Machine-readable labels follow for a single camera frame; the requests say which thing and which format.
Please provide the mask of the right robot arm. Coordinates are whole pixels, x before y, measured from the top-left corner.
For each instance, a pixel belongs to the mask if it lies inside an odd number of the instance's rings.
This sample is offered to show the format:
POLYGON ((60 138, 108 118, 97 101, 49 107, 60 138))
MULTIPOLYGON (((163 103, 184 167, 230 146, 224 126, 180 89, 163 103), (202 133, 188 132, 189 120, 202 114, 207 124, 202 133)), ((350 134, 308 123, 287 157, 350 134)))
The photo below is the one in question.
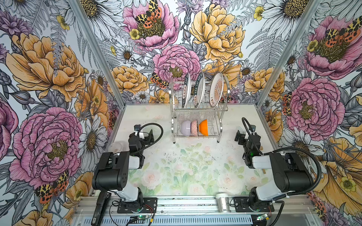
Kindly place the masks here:
POLYGON ((284 153, 272 151, 261 153, 261 137, 252 134, 246 137, 239 131, 235 141, 244 148, 243 160, 250 169, 270 169, 271 181, 262 186, 251 188, 246 203, 250 211, 266 211, 273 201, 282 199, 291 193, 307 193, 314 180, 306 169, 297 151, 284 153))

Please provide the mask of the orange bowl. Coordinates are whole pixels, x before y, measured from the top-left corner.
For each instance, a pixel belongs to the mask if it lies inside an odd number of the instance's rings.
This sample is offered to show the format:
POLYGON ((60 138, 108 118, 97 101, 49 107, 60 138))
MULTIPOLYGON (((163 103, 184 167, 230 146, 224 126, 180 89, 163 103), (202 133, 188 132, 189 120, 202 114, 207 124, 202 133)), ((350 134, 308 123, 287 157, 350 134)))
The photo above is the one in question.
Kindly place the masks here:
POLYGON ((199 124, 199 132, 203 135, 208 137, 208 120, 205 119, 199 124))

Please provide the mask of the green rimmed white plate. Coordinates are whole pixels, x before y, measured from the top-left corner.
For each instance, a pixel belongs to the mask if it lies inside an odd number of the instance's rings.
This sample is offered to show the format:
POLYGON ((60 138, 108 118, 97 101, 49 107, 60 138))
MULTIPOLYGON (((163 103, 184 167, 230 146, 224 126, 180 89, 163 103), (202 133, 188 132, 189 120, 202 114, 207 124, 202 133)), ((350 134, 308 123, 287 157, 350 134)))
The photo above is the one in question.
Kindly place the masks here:
POLYGON ((191 79, 190 79, 190 74, 188 73, 185 77, 185 81, 184 81, 184 87, 183 87, 183 97, 182 97, 182 108, 186 108, 187 107, 187 103, 190 99, 190 95, 191 95, 191 79))

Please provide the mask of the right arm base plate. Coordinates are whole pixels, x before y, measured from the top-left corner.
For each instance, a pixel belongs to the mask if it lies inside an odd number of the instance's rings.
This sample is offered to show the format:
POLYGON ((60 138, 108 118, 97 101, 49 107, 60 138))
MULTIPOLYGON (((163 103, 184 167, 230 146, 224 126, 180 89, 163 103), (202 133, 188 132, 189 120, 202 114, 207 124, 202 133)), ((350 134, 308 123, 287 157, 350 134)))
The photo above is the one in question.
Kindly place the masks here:
POLYGON ((236 212, 274 212, 274 206, 271 202, 260 200, 249 200, 246 196, 237 196, 233 198, 236 212))

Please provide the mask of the lavender bowl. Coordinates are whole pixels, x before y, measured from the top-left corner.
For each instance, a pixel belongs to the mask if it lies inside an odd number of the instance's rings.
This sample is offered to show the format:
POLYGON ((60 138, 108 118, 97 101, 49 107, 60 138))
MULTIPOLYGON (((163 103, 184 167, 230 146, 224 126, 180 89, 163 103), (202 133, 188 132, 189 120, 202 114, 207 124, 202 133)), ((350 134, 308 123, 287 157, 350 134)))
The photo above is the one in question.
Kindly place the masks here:
POLYGON ((191 121, 184 120, 180 125, 180 133, 185 137, 189 137, 190 132, 191 132, 191 121))

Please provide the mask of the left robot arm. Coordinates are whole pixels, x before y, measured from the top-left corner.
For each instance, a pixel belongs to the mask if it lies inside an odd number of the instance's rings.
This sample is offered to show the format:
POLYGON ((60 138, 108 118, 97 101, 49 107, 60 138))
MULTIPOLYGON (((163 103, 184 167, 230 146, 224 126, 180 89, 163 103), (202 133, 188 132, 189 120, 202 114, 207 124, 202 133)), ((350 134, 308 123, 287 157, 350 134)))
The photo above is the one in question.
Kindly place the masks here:
POLYGON ((128 174, 131 169, 143 167, 145 156, 142 149, 152 143, 152 132, 142 135, 134 132, 128 140, 128 151, 123 149, 124 142, 121 141, 115 141, 108 147, 108 152, 101 155, 92 180, 93 189, 101 191, 100 201, 115 194, 120 198, 122 213, 141 212, 144 206, 142 191, 128 181, 128 174))

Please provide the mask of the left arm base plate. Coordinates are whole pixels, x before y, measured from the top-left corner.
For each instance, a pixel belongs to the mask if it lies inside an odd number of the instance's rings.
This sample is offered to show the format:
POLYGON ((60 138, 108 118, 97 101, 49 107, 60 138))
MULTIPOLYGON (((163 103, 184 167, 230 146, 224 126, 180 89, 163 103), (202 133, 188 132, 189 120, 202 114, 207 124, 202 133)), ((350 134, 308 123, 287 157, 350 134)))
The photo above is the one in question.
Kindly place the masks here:
POLYGON ((121 202, 117 208, 118 214, 155 213, 157 198, 143 198, 133 202, 121 202))

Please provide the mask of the pink patterned bowl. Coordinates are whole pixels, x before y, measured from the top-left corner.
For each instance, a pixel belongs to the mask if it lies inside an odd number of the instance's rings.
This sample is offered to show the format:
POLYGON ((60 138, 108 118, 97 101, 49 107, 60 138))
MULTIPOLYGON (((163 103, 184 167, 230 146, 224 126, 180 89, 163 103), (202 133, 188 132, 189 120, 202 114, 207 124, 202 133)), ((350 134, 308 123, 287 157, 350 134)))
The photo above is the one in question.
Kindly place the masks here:
POLYGON ((190 132, 191 132, 191 135, 194 136, 194 137, 198 137, 199 134, 198 134, 198 122, 197 120, 193 120, 190 124, 190 132))

